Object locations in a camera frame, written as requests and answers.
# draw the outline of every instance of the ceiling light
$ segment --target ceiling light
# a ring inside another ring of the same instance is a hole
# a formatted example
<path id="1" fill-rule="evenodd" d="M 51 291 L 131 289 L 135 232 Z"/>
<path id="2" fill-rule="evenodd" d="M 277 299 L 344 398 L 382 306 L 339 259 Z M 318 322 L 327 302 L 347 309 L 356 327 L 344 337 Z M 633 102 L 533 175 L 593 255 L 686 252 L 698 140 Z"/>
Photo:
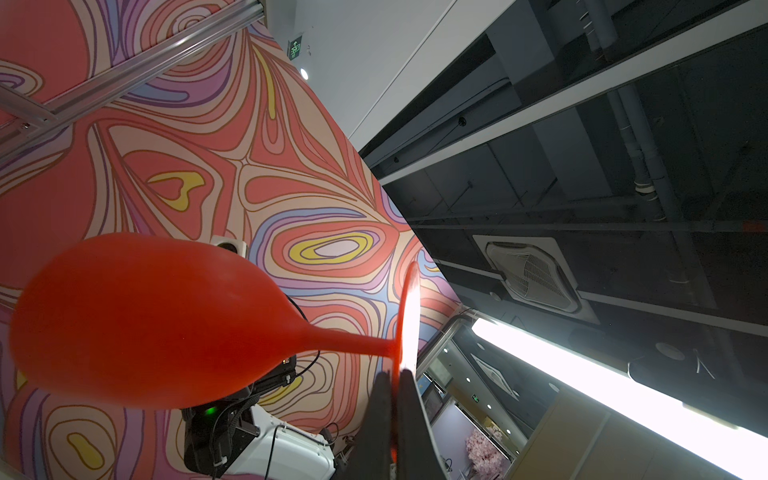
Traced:
<path id="1" fill-rule="evenodd" d="M 472 331 L 723 470 L 743 480 L 765 478 L 766 437 L 702 415 L 625 373 L 512 325 L 478 319 Z"/>

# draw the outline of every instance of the wallpaper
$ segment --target wallpaper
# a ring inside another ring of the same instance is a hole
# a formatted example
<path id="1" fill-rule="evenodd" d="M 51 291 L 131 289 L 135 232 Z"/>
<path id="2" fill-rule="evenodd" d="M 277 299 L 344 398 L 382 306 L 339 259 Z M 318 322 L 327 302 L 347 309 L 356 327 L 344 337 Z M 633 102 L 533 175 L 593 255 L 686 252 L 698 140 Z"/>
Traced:
<path id="1" fill-rule="evenodd" d="M 0 81 L 39 94 L 41 101 L 226 4 L 44 3 L 40 9 L 37 2 L 0 0 L 0 12 L 17 9 L 15 22 L 0 19 Z M 41 36 L 34 39 L 37 46 L 21 55 L 6 40 L 32 28 L 20 20 L 25 15 L 45 20 L 32 31 L 32 37 Z M 48 47 L 55 53 L 40 53 Z M 202 478 L 184 467 L 178 411 L 51 395 L 29 384 L 8 354 L 8 323 L 24 285 L 54 255 L 84 238 L 131 231 L 203 242 L 212 235 L 245 240 L 248 259 L 313 324 L 361 335 L 392 336 L 412 260 L 422 276 L 422 345 L 458 302 L 261 24 L 199 52 L 0 167 L 0 225 L 2 451 L 35 480 Z M 314 352 L 300 353 L 299 368 L 313 357 Z M 341 435 L 354 433 L 383 362 L 323 352 L 308 373 L 261 404 L 311 432 L 336 422 Z"/>

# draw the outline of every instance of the ceiling panel light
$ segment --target ceiling panel light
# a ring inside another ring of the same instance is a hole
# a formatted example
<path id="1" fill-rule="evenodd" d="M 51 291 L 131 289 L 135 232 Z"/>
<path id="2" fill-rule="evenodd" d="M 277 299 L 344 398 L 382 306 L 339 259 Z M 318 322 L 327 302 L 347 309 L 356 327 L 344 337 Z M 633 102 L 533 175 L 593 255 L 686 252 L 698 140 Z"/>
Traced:
<path id="1" fill-rule="evenodd" d="M 506 323 L 478 319 L 472 331 L 723 470 L 743 480 L 765 478 L 767 438 L 701 415 L 625 373 Z"/>

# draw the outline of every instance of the ceiling air conditioner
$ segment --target ceiling air conditioner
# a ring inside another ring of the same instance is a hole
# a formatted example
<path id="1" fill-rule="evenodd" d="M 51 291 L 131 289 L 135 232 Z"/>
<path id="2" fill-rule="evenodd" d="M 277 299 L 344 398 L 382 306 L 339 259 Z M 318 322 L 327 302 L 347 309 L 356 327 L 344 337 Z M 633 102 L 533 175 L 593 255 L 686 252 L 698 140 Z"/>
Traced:
<path id="1" fill-rule="evenodd" d="M 474 238 L 488 263 L 504 274 L 502 283 L 513 300 L 599 323 L 589 303 L 576 293 L 576 280 L 554 238 Z"/>

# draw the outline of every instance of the fluorescent light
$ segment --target fluorescent light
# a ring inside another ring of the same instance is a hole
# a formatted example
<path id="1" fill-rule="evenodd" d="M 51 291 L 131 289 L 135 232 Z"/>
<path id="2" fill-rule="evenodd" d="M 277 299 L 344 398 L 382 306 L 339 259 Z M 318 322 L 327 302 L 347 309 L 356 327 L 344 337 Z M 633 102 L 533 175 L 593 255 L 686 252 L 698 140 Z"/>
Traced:
<path id="1" fill-rule="evenodd" d="M 766 476 L 768 439 L 755 432 L 701 415 L 680 400 L 635 382 L 625 373 L 515 326 L 478 319 L 472 331 L 743 480 Z"/>

